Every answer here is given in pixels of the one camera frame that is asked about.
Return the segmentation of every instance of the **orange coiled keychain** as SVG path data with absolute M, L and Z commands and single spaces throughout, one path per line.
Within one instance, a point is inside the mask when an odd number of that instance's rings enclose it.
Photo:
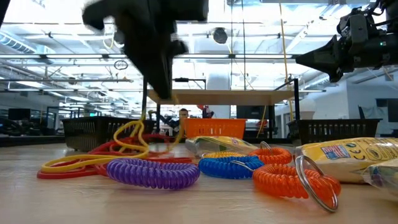
M 249 156 L 258 156 L 266 164 L 288 164 L 292 161 L 291 153 L 281 147 L 270 147 L 266 142 L 260 143 L 260 149 L 249 153 Z
M 304 160 L 307 160 L 315 170 L 304 170 Z M 337 211 L 337 195 L 341 192 L 340 183 L 333 177 L 325 175 L 307 156 L 298 156 L 295 168 L 282 164 L 268 164 L 252 170 L 242 162 L 231 162 L 253 171 L 254 185 L 269 195 L 290 198 L 311 196 L 326 211 L 330 213 Z

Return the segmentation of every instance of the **robotic arm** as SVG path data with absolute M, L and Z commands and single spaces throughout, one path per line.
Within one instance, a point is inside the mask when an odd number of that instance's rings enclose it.
M 381 13 L 374 10 L 380 7 Z M 373 16 L 386 13 L 386 21 L 375 24 Z M 387 25 L 387 30 L 378 29 Z M 344 73 L 355 68 L 398 64 L 398 1 L 376 0 L 369 8 L 355 8 L 340 19 L 337 35 L 324 47 L 296 58 L 298 64 L 329 74 L 330 82 L 337 82 Z
M 207 15 L 208 0 L 101 0 L 85 8 L 83 22 L 103 30 L 103 20 L 114 17 L 124 53 L 158 96 L 169 99 L 173 58 L 188 52 L 181 40 L 171 38 L 176 21 L 206 21 Z

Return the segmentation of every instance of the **wooden table surface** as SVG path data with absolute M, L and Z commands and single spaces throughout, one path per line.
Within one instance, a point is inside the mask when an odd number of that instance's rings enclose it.
M 161 100 L 154 90 L 148 97 L 162 105 L 274 105 L 294 96 L 290 90 L 173 90 L 178 101 Z
M 179 156 L 188 154 L 183 145 Z M 74 154 L 64 144 L 0 147 L 0 223 L 398 223 L 398 202 L 368 185 L 344 185 L 338 212 L 312 200 L 274 198 L 252 180 L 201 175 L 191 187 L 153 190 L 102 176 L 36 179 L 40 166 Z

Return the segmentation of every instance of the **yellow snack bag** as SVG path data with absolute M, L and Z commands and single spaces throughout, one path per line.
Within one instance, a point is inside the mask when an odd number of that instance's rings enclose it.
M 185 147 L 197 157 L 209 152 L 237 152 L 249 154 L 258 147 L 242 139 L 227 136 L 198 136 L 185 141 Z
M 398 158 L 398 139 L 342 139 L 306 144 L 297 149 L 296 155 L 308 156 L 324 173 L 339 181 L 363 183 L 361 174 L 368 166 Z

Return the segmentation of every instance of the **plastic package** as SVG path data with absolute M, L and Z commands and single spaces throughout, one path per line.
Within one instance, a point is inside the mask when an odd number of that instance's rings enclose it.
M 369 166 L 363 173 L 363 179 L 398 197 L 398 159 Z
M 341 182 L 364 183 L 364 170 L 398 157 L 398 140 L 394 138 L 354 138 L 311 143 L 296 148 L 317 163 L 324 173 Z
M 236 152 L 247 155 L 258 147 L 238 138 L 227 136 L 199 136 L 185 141 L 185 147 L 195 156 L 211 152 Z

